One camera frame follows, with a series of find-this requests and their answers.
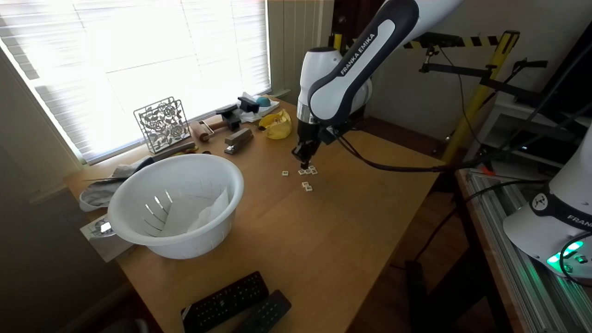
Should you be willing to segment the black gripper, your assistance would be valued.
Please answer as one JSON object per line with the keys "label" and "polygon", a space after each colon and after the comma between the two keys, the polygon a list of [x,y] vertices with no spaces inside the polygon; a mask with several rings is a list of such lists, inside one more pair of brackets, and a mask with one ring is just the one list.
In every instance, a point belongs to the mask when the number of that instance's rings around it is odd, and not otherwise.
{"label": "black gripper", "polygon": [[298,144],[292,149],[294,158],[301,168],[311,166],[311,157],[316,153],[322,142],[329,144],[335,140],[335,134],[329,133],[324,125],[318,123],[298,123]]}

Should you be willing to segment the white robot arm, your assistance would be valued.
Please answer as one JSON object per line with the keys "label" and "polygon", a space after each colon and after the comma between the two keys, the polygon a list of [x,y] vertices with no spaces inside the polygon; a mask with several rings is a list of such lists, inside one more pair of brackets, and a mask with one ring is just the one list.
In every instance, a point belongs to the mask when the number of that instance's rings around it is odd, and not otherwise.
{"label": "white robot arm", "polygon": [[[303,57],[292,153],[307,168],[320,142],[340,138],[357,110],[361,88],[399,46],[448,16],[460,0],[385,0],[353,46],[340,55],[312,47]],[[553,273],[590,284],[592,275],[592,131],[570,160],[503,220],[507,238]]]}

